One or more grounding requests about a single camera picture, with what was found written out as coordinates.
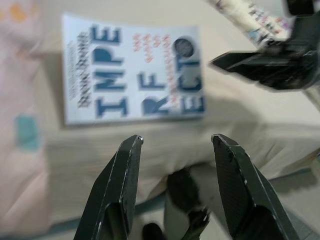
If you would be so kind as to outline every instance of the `book cover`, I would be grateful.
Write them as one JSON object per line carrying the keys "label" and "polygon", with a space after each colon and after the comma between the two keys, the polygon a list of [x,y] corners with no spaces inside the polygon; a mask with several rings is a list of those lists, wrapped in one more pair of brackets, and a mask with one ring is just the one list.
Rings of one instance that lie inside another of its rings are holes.
{"label": "book cover", "polygon": [[63,16],[65,124],[201,117],[198,29]]}

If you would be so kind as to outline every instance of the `folded cloth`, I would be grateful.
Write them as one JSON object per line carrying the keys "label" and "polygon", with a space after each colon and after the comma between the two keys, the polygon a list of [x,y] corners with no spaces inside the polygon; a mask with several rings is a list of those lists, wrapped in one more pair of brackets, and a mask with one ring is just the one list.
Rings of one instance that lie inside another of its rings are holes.
{"label": "folded cloth", "polygon": [[0,236],[37,234],[49,225],[33,94],[39,23],[35,0],[0,1]]}

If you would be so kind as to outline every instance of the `black metal tool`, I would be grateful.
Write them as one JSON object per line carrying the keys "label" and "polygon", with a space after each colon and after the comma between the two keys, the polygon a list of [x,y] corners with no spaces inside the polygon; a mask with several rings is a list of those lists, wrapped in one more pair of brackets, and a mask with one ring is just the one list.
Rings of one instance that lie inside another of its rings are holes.
{"label": "black metal tool", "polygon": [[143,138],[123,141],[96,179],[74,240],[126,240],[131,231]]}
{"label": "black metal tool", "polygon": [[288,40],[270,41],[256,52],[228,52],[212,65],[276,90],[319,85],[320,12],[313,14],[312,0],[288,0],[288,8],[298,15]]}
{"label": "black metal tool", "polygon": [[298,240],[268,180],[239,144],[212,137],[217,180],[229,233],[235,240]]}

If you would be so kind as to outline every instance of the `light beige surface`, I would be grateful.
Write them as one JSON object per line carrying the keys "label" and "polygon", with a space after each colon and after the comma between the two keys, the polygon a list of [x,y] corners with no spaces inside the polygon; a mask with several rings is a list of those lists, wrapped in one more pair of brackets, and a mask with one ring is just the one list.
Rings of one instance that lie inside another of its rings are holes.
{"label": "light beige surface", "polygon": [[[91,186],[120,142],[144,136],[137,201],[164,188],[163,179],[213,158],[210,136],[239,142],[253,162],[274,178],[305,165],[320,146],[320,112],[301,92],[275,93],[207,63],[230,50],[252,50],[222,15],[200,0],[42,0],[44,59],[36,77],[42,130],[51,169],[52,220],[79,216]],[[207,112],[198,121],[160,121],[66,128],[63,125],[61,16],[68,11],[96,20],[141,25],[198,25],[202,42]]]}
{"label": "light beige surface", "polygon": [[320,235],[320,161],[311,172],[272,182],[282,204]]}

